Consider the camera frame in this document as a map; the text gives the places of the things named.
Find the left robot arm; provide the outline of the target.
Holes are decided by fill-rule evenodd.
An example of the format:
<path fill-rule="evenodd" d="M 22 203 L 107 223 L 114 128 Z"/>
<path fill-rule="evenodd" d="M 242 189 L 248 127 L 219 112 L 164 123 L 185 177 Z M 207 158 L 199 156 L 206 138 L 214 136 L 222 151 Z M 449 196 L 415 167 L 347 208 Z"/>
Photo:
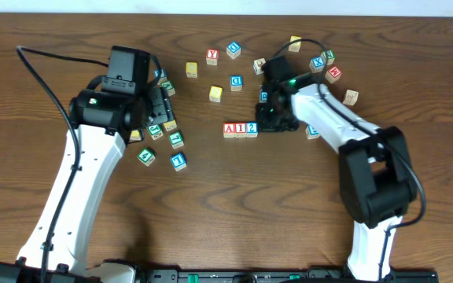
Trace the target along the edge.
<path fill-rule="evenodd" d="M 159 79 L 157 57 L 113 46 L 106 75 L 92 79 L 64 108 L 17 47 L 28 71 L 50 96 L 68 127 L 61 166 L 49 198 L 15 263 L 0 262 L 0 282 L 143 282 L 145 273 L 122 260 L 89 268 L 90 233 L 108 180 L 131 143 L 131 133 L 174 118 Z"/>

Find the red A wooden block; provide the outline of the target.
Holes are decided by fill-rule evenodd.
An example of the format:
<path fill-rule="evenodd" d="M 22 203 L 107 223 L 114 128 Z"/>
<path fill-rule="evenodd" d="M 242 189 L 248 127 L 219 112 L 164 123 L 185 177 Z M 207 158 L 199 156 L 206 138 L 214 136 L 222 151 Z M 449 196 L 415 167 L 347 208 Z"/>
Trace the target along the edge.
<path fill-rule="evenodd" d="M 234 138 L 235 137 L 235 123 L 224 123 L 223 124 L 223 137 Z"/>

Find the blue 2 wooden block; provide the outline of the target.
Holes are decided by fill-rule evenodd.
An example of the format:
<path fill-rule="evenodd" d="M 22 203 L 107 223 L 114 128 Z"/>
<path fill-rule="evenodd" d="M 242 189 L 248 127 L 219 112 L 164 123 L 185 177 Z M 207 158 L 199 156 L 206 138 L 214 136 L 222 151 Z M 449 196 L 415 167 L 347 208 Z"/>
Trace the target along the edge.
<path fill-rule="evenodd" d="M 258 124 L 256 122 L 247 122 L 246 123 L 246 137 L 247 138 L 256 138 L 258 136 Z"/>

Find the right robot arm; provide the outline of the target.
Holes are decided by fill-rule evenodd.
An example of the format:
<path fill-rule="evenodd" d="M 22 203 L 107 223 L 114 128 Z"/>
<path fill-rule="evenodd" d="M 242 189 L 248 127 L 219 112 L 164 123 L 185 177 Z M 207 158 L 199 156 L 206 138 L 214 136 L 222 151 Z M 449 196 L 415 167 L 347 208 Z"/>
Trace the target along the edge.
<path fill-rule="evenodd" d="M 359 281 L 392 278 L 389 257 L 394 235 L 407 222 L 409 204 L 424 191 L 397 127 L 381 128 L 357 116 L 310 72 L 298 75 L 283 56 L 256 67 L 267 100 L 256 106 L 260 131 L 313 127 L 338 155 L 341 200 L 354 220 L 350 275 Z"/>

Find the red I wooden block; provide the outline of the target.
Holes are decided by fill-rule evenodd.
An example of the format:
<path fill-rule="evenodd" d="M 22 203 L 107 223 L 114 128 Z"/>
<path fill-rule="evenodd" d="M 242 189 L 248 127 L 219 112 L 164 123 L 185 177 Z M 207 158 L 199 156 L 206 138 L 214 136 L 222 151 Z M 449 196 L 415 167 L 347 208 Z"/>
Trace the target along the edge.
<path fill-rule="evenodd" d="M 236 138 L 247 137 L 247 123 L 235 123 L 234 124 L 234 136 Z"/>

